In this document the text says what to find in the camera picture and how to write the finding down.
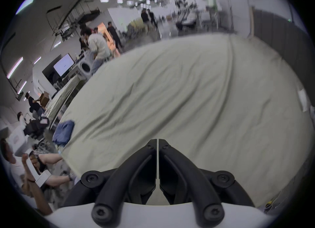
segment bracelet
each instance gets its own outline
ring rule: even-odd
[[[29,178],[26,178],[26,180],[28,180],[28,181],[31,182],[31,183],[35,183],[35,181],[30,180]]]

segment cardboard box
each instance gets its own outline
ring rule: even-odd
[[[39,102],[42,107],[45,107],[49,102],[49,93],[44,91],[39,97]]]

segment man in black shirt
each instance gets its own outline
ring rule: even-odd
[[[30,105],[30,107],[37,112],[38,116],[41,116],[45,110],[40,106],[40,104],[38,104],[37,102],[39,101],[39,99],[34,100],[34,98],[32,98],[28,92],[26,92],[25,94],[26,99],[28,100],[28,103]]]
[[[143,20],[144,25],[146,26],[146,33],[149,33],[150,28],[152,28],[152,25],[150,23],[150,20],[149,20],[149,17],[145,8],[141,12],[141,18]]]
[[[112,25],[112,22],[108,22],[108,28],[107,28],[107,31],[111,34],[111,36],[113,37],[113,40],[115,41],[116,43],[116,48],[119,50],[118,48],[118,44],[120,45],[121,48],[123,48],[123,46],[121,45],[121,42],[120,42],[120,39],[119,39],[119,36],[116,32],[116,29],[113,27]]]
[[[158,25],[157,23],[155,22],[155,18],[154,18],[154,13],[150,11],[150,9],[148,9],[148,13],[149,13],[149,16],[151,18],[151,23],[152,25],[154,24],[156,28],[158,28]]]

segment ceiling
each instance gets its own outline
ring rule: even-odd
[[[34,62],[40,56],[48,53],[55,41],[53,29],[61,25],[61,21],[66,17],[69,11],[74,7],[78,0],[34,0],[31,5],[23,9],[17,15],[14,15],[11,25],[7,28],[6,36],[3,42],[15,33],[15,36],[2,49],[1,60],[4,70],[9,72],[13,65],[23,57],[23,61],[15,70],[11,81],[15,86],[20,80],[23,83],[32,75]],[[127,5],[128,0],[123,0],[123,7]],[[21,4],[15,4],[15,10]],[[78,16],[83,11],[89,11],[99,8],[104,11],[110,7],[117,7],[117,0],[110,0],[108,3],[101,3],[100,0],[81,0],[72,10],[72,15]],[[53,12],[46,14],[49,9],[61,6]]]

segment monitor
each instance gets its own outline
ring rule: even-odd
[[[66,54],[53,66],[53,68],[60,76],[62,76],[73,64],[74,61],[72,60],[70,55]]]

